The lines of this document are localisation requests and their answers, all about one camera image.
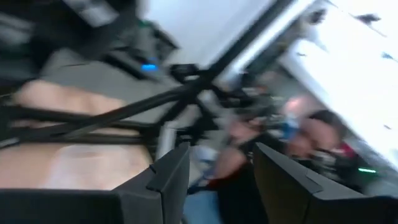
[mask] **blue light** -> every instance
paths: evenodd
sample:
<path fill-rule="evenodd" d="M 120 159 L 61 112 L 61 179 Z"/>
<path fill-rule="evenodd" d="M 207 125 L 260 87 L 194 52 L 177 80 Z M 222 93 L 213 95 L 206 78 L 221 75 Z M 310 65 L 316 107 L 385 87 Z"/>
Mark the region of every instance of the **blue light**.
<path fill-rule="evenodd" d="M 151 72 L 151 71 L 156 71 L 157 67 L 156 65 L 148 64 L 148 65 L 141 65 L 141 69 L 143 71 Z"/>

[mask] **bright light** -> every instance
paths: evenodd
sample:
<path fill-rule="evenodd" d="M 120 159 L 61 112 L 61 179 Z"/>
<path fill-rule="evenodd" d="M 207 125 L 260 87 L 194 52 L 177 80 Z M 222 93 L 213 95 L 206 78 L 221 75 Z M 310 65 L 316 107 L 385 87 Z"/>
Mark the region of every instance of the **bright light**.
<path fill-rule="evenodd" d="M 156 65 L 148 64 L 148 65 L 142 65 L 142 66 L 141 66 L 141 69 L 142 69 L 143 71 L 156 71 L 156 70 L 157 70 L 157 67 L 156 67 Z"/>
<path fill-rule="evenodd" d="M 358 170 L 361 171 L 361 172 L 370 172 L 370 173 L 373 173 L 373 174 L 376 173 L 375 170 L 371 170 L 371 169 L 358 168 Z"/>

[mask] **black metal bar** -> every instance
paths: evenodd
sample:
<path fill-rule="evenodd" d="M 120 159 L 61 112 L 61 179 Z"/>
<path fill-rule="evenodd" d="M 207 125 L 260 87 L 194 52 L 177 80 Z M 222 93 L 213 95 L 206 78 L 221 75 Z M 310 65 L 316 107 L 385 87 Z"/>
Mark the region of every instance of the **black metal bar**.
<path fill-rule="evenodd" d="M 17 136 L 15 134 L 5 133 L 1 136 L 2 141 L 0 141 L 0 148 L 19 144 L 20 142 L 23 142 L 24 139 L 42 139 L 66 133 L 68 133 L 66 135 L 67 138 L 73 138 L 85 133 L 90 133 L 98 128 L 106 126 L 109 123 L 119 121 L 165 103 L 178 100 L 180 95 L 183 94 L 187 88 L 189 88 L 189 86 L 180 86 L 174 88 L 173 90 L 166 91 L 165 93 L 132 103 L 122 108 L 97 116 L 92 116 L 82 120 L 78 124 L 58 124 L 44 128 L 37 128 L 34 131 L 18 133 Z"/>
<path fill-rule="evenodd" d="M 51 143 L 75 143 L 75 144 L 143 144 L 140 136 L 122 136 L 116 134 L 86 134 L 76 138 L 65 138 L 63 136 L 45 139 L 25 139 L 24 142 L 51 142 Z"/>
<path fill-rule="evenodd" d="M 155 136 L 159 133 L 160 127 L 166 121 L 175 119 L 187 105 L 192 98 L 203 90 L 208 89 L 212 81 L 292 2 L 293 0 L 279 0 L 276 1 L 270 8 L 258 18 L 254 24 L 229 48 L 207 71 L 204 71 L 199 78 L 192 83 L 195 83 L 183 99 L 178 101 L 171 107 L 166 114 L 163 115 L 154 125 L 151 131 L 146 133 L 149 136 Z"/>
<path fill-rule="evenodd" d="M 22 106 L 2 106 L 0 110 L 7 111 L 11 119 L 34 119 L 37 121 L 51 121 L 60 123 L 79 123 L 92 116 L 86 114 L 75 114 L 60 111 L 25 108 Z M 150 127 L 149 123 L 137 121 L 116 121 L 109 125 L 110 128 L 143 131 Z"/>

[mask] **green light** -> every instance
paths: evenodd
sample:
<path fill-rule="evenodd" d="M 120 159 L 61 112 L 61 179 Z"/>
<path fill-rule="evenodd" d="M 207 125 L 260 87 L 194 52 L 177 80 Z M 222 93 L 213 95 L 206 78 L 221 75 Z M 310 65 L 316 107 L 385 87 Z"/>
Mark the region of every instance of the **green light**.
<path fill-rule="evenodd" d="M 371 169 L 364 169 L 364 168 L 358 168 L 359 171 L 361 172 L 371 172 L 371 173 L 376 173 L 375 170 L 371 170 Z"/>

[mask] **black metal frame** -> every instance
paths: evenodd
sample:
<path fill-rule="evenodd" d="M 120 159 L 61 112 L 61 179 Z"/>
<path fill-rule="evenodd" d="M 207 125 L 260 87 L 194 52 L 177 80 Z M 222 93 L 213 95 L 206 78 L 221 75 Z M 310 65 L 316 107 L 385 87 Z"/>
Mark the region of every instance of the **black metal frame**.
<path fill-rule="evenodd" d="M 202 121 L 214 118 L 207 108 L 198 100 L 202 90 L 214 89 L 212 81 L 281 13 L 292 0 L 276 1 L 265 13 L 229 48 L 219 60 L 209 69 L 201 71 L 194 81 L 176 87 L 150 98 L 132 103 L 122 108 L 100 114 L 85 116 L 81 114 L 61 113 L 47 110 L 28 109 L 20 106 L 2 106 L 0 109 L 1 139 L 0 148 L 13 146 L 23 142 L 78 142 L 90 144 L 150 144 L 159 135 L 160 128 L 167 121 L 175 119 L 189 104 L 197 104 L 201 108 L 202 117 L 193 126 L 179 130 L 178 135 L 189 135 L 192 141 L 197 141 L 203 132 L 215 128 L 204 127 Z M 44 60 L 38 61 L 38 67 Z M 152 124 L 132 121 L 121 121 L 157 106 L 176 101 L 176 103 L 156 122 Z M 63 122 L 44 128 L 10 128 L 10 122 L 16 119 L 36 119 L 39 121 Z M 108 134 L 93 134 L 98 128 L 114 127 L 133 129 L 140 136 L 121 136 Z"/>

